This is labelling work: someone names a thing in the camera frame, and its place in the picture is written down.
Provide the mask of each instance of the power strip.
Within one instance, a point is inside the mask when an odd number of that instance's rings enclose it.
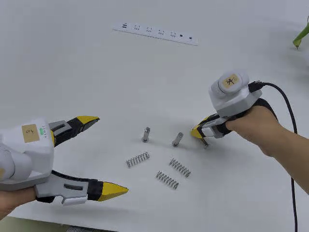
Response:
[[[190,34],[145,26],[139,23],[119,23],[115,25],[113,29],[197,46],[197,39]]]

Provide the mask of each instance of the paper label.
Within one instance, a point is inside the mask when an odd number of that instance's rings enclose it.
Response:
[[[40,140],[37,126],[35,124],[24,125],[21,127],[24,135],[25,143]]]
[[[236,84],[239,81],[238,76],[235,74],[230,75],[228,78],[224,79],[222,84],[225,88],[230,88],[234,84]]]
[[[0,168],[0,179],[2,179],[4,173],[5,173],[5,169],[4,168]]]

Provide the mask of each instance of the gray floor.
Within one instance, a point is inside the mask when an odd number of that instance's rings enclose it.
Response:
[[[0,221],[0,231],[5,232],[65,232],[69,226],[42,221],[6,217]]]

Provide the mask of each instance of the yellow fingertip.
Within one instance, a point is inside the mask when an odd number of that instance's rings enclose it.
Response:
[[[54,133],[53,133],[52,130],[50,131],[50,134],[51,134],[51,137],[52,137],[53,145],[55,146],[55,136],[54,136]]]
[[[77,119],[80,120],[80,122],[83,124],[86,124],[93,120],[100,120],[99,117],[95,117],[95,116],[77,116]]]
[[[102,195],[98,199],[98,202],[102,202],[113,197],[118,197],[122,194],[127,193],[128,191],[129,189],[122,187],[120,185],[109,182],[103,182]]]
[[[193,137],[198,138],[198,139],[202,139],[203,137],[202,137],[202,136],[200,135],[200,133],[197,131],[197,127],[198,127],[198,125],[195,126],[195,127],[191,130],[191,135],[192,135]]]

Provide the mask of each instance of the metal spring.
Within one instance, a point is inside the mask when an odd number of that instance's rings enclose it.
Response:
[[[163,181],[163,183],[166,183],[168,186],[171,186],[174,189],[176,189],[179,185],[176,180],[170,178],[168,175],[164,174],[161,171],[156,174],[156,178]]]
[[[143,161],[149,159],[149,157],[150,157],[149,153],[148,152],[144,152],[144,153],[142,153],[142,154],[140,154],[140,155],[138,155],[136,157],[128,159],[126,161],[126,164],[130,168],[130,167],[132,167],[135,164],[138,164],[140,162],[143,162]]]
[[[189,171],[186,167],[184,167],[181,163],[176,161],[176,159],[172,159],[169,163],[172,167],[174,167],[177,171],[179,171],[181,174],[183,174],[185,177],[188,177],[191,174],[191,171]]]

